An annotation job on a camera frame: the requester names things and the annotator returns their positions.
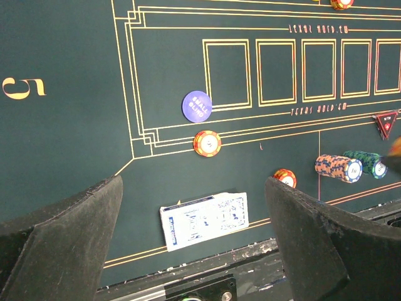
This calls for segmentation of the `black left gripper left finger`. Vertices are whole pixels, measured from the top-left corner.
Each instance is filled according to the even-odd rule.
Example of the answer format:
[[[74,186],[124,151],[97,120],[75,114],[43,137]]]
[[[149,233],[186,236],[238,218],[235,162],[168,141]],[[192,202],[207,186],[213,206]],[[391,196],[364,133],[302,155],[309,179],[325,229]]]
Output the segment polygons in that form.
[[[1,223],[1,300],[94,300],[123,196],[121,176]]]

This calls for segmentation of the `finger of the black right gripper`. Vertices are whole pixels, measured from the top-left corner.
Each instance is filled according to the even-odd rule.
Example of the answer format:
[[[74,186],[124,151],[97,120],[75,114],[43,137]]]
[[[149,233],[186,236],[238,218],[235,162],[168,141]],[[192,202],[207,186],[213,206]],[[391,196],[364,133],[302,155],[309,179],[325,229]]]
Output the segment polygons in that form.
[[[401,136],[393,142],[388,154],[382,158],[382,163],[391,171],[401,173]]]

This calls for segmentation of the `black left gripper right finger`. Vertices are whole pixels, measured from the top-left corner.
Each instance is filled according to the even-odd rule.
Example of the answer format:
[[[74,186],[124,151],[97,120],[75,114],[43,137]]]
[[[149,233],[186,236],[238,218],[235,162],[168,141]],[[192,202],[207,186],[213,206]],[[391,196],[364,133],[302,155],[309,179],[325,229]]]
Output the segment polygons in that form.
[[[265,197],[294,300],[400,300],[400,228],[269,177]]]

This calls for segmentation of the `red triangular dealer button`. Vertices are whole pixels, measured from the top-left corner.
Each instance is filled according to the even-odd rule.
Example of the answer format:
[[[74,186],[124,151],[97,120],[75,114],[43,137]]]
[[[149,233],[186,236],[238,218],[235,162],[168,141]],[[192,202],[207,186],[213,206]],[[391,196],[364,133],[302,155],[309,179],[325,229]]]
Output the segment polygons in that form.
[[[397,120],[397,117],[397,110],[392,110],[372,116],[382,140],[388,140],[392,127]]]

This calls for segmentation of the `orange poker chip stack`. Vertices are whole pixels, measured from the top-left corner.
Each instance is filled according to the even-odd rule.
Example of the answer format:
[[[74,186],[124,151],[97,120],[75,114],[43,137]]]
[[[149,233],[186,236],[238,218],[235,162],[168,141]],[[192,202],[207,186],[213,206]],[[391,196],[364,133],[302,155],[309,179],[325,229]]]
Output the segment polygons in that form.
[[[281,182],[295,188],[297,185],[297,179],[294,172],[289,169],[279,169],[274,173],[274,178],[280,180]]]

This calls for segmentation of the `orange chips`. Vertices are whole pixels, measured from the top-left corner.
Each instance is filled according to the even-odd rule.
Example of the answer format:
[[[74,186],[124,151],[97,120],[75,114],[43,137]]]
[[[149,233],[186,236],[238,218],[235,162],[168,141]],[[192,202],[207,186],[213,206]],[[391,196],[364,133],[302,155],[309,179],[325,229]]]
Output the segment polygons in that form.
[[[213,157],[217,155],[221,149],[222,140],[214,131],[202,130],[196,134],[193,147],[200,156]]]
[[[335,10],[345,10],[350,8],[354,0],[330,0],[330,4]]]

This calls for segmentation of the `purple small blind button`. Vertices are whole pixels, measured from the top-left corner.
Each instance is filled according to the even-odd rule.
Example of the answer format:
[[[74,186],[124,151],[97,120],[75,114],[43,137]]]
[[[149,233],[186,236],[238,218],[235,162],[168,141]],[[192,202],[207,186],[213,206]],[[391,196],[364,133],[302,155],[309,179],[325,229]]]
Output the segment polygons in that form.
[[[190,122],[204,122],[211,116],[212,100],[202,91],[191,91],[182,101],[182,113]]]

